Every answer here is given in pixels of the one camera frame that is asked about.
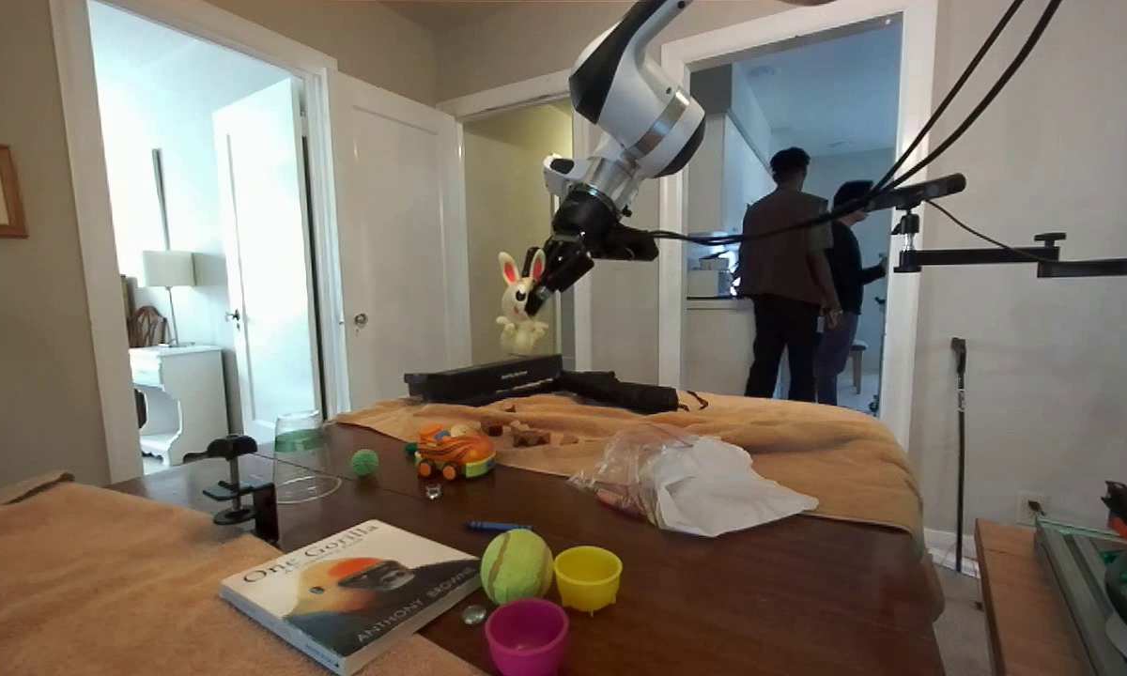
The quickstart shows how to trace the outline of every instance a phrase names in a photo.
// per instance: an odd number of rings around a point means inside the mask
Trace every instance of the green ball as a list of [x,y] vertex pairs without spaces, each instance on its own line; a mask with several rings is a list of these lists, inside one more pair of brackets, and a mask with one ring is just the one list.
[[492,603],[546,597],[552,577],[552,548],[534,529],[507,529],[483,546],[479,586]]
[[354,458],[348,458],[348,477],[354,477],[354,482],[358,482],[358,477],[373,477],[377,467],[379,467],[379,455],[367,452],[367,447],[362,447],[362,452],[354,452]]

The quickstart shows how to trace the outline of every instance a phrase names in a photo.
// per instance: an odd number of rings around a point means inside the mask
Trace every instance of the wooden table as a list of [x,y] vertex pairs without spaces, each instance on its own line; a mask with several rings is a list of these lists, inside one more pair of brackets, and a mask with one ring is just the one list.
[[[941,671],[931,633],[934,593],[915,556],[921,546],[904,532],[789,518],[697,539],[661,532],[559,477],[521,470],[447,485],[428,504],[402,442],[385,434],[334,429],[329,467],[346,470],[358,447],[379,452],[379,472],[320,504],[281,504],[278,546],[299,548],[362,518],[385,518],[475,556],[488,538],[469,532],[467,518],[534,524],[557,551],[603,546],[626,568],[621,599],[598,617],[569,613],[564,671]],[[215,509],[218,504],[199,487],[220,472],[226,463],[199,463],[121,487]],[[268,467],[246,458],[243,472],[258,482]],[[458,607],[423,633],[479,669],[492,663],[479,626],[467,626]]]
[[976,556],[995,669],[1005,676],[1083,676],[1067,607],[1030,524],[976,522]]

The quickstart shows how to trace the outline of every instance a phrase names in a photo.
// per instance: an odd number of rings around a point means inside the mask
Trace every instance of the door frame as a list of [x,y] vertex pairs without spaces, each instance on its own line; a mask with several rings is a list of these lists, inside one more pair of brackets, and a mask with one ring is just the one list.
[[[95,0],[48,0],[55,65],[60,65],[60,97],[62,97],[62,139],[75,183],[80,250],[84,250],[84,284],[90,309],[90,340],[97,369],[100,429],[107,452],[107,482],[144,477],[140,458],[140,425],[131,405],[131,369],[127,369],[127,335],[125,335],[125,290],[117,269],[117,233],[107,206],[107,171],[97,111],[97,79],[95,79],[95,46],[90,46],[90,2]],[[304,134],[309,134],[309,176],[334,176],[329,154],[329,76],[336,59],[269,34],[239,16],[218,12],[209,2],[177,2],[177,0],[106,0],[114,7],[134,12],[151,24],[185,30],[191,39],[246,51],[289,72],[304,89]],[[320,258],[334,258],[336,210],[334,180],[309,180],[310,216]],[[320,265],[320,291],[325,309],[341,309],[336,265]],[[329,413],[348,405],[346,395],[346,338],[334,313],[324,313],[324,354],[325,354],[325,403]]]
[[[439,110],[449,111],[467,126],[469,121],[517,111],[517,110],[534,110],[534,105],[547,105],[547,101],[569,101],[567,76],[569,72],[517,79],[507,87],[449,97]],[[592,126],[579,111],[569,111],[569,149],[579,149],[579,146],[592,146]],[[592,281],[588,281],[588,273],[579,279],[567,291],[569,291],[569,359],[573,359],[569,369],[588,372],[592,369]]]
[[[762,16],[725,30],[676,39],[661,46],[661,69],[672,82],[690,87],[690,72],[735,59],[745,51],[846,30],[855,24],[900,17],[900,65],[897,65],[897,139],[904,149],[921,122],[931,116],[934,89],[934,34],[940,0],[871,0],[871,2],[819,2]],[[686,180],[661,180],[661,224],[685,233]],[[885,344],[881,344],[881,405],[879,415],[889,425],[900,447],[914,434],[914,355],[915,355],[915,305],[921,273],[889,273],[885,291]],[[685,246],[661,246],[661,383],[685,379]]]

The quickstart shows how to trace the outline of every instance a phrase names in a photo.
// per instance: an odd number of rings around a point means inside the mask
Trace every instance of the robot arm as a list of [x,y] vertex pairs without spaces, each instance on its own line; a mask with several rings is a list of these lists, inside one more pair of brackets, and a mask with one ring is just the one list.
[[538,316],[547,291],[569,290],[592,258],[657,255],[653,239],[622,228],[621,216],[639,180],[685,170],[701,141],[701,105],[647,65],[647,42],[685,7],[686,0],[639,0],[579,57],[567,79],[569,105],[599,126],[599,141],[587,162],[547,157],[546,166],[546,183],[564,201],[527,316]]

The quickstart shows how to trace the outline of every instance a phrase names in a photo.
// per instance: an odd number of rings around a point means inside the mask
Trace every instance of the orange toy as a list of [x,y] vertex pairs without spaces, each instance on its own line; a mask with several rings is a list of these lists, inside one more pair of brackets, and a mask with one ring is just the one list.
[[473,429],[419,429],[415,433],[415,477],[460,482],[492,470],[492,439]]

